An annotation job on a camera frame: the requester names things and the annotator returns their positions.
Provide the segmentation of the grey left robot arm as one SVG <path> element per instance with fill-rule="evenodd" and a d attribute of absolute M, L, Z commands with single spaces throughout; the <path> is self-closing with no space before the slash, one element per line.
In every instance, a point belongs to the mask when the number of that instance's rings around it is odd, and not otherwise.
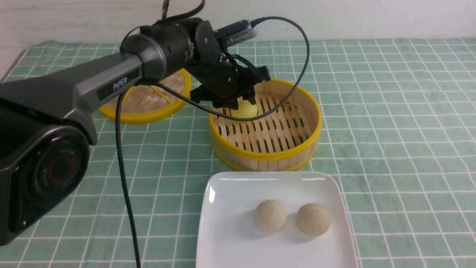
<path fill-rule="evenodd" d="M 1 84 L 1 245 L 12 242 L 62 202 L 84 177 L 97 144 L 92 114 L 136 85 L 152 85 L 186 70 L 200 86 L 195 103 L 238 108 L 254 101 L 267 67 L 246 62 L 228 47 L 256 36 L 258 20 L 214 30 L 189 17 L 141 26 L 119 52 L 40 77 Z"/>

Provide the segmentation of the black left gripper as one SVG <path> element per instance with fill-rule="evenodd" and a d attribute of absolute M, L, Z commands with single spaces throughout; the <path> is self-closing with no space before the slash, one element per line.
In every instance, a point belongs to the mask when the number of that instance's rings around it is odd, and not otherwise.
<path fill-rule="evenodd" d="M 191 64 L 189 73 L 201 84 L 190 92 L 192 101 L 233 110 L 238 109 L 239 98 L 255 105 L 254 87 L 271 80 L 267 66 L 256 67 L 239 55 L 213 64 Z"/>

